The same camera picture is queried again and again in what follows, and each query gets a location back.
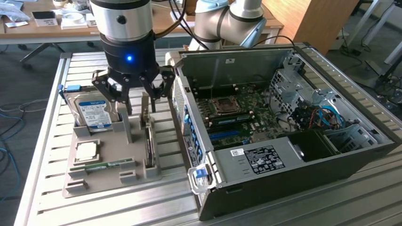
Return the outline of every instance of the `circuit board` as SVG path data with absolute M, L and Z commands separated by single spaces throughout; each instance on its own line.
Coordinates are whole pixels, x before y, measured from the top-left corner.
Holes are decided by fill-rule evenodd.
M 236 95 L 196 100 L 215 150 L 275 139 L 283 134 L 284 130 L 278 123 L 276 116 L 266 106 L 264 92 L 266 89 L 242 86 L 238 87 Z M 236 121 L 211 126 L 211 120 L 208 120 L 211 116 L 219 115 L 223 117 L 223 122 L 231 122 L 227 119 L 239 114 L 238 112 L 252 113 L 252 116 L 244 122 Z

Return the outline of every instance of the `blue led light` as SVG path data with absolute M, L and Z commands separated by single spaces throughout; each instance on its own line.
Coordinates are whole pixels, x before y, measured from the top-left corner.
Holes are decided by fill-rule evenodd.
M 132 62 L 134 61 L 132 55 L 127 55 L 126 60 L 127 60 L 127 62 Z

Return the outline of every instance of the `aluminum table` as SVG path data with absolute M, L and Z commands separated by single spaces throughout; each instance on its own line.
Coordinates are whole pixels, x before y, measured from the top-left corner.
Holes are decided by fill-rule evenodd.
M 178 49 L 156 51 L 162 65 L 164 55 L 171 50 Z M 354 89 L 357 84 L 323 60 L 322 55 L 311 49 L 305 51 L 354 98 L 375 112 L 381 121 L 390 127 L 395 126 L 394 116 L 374 104 L 374 99 L 365 91 Z M 158 103 L 158 112 L 152 114 L 163 179 L 139 186 L 63 198 L 73 117 L 57 95 L 57 85 L 91 84 L 91 72 L 106 67 L 103 52 L 64 55 L 60 60 L 15 225 L 391 226 L 402 222 L 402 148 L 370 163 L 346 180 L 200 222 L 167 99 Z M 135 114 L 140 110 L 140 93 L 142 89 L 130 92 Z

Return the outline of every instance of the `barcode label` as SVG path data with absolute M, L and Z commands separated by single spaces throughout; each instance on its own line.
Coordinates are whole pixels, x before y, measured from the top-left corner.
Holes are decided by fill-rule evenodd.
M 244 154 L 244 150 L 242 148 L 240 149 L 235 149 L 235 150 L 231 150 L 231 153 L 232 153 L 232 156 L 238 156 L 238 155 Z

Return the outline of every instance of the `sticker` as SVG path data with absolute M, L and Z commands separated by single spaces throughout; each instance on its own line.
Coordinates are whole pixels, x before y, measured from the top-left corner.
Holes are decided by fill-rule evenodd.
M 19 26 L 24 26 L 28 25 L 28 22 L 23 21 L 23 22 L 16 22 L 16 23 L 5 23 L 7 27 L 19 27 Z
M 236 119 L 231 119 L 231 120 L 220 121 L 218 124 L 227 124 L 227 123 L 231 123 L 235 121 L 236 121 Z
M 88 127 L 100 129 L 112 125 L 111 116 L 106 111 L 104 100 L 80 102 L 79 105 Z
M 271 145 L 244 151 L 244 154 L 255 174 L 284 168 L 284 164 Z
M 234 62 L 235 62 L 235 59 L 226 59 L 227 64 L 234 64 Z
M 87 172 L 93 172 L 93 171 L 97 171 L 97 170 L 104 170 L 106 168 L 107 168 L 107 166 L 97 166 L 97 167 L 85 169 L 85 171 Z
M 236 149 L 236 150 L 231 150 L 231 153 L 232 153 L 232 156 L 243 155 L 244 154 L 244 150 L 242 148 Z
M 238 121 L 242 121 L 242 120 L 246 120 L 246 119 L 250 119 L 250 115 L 238 117 Z

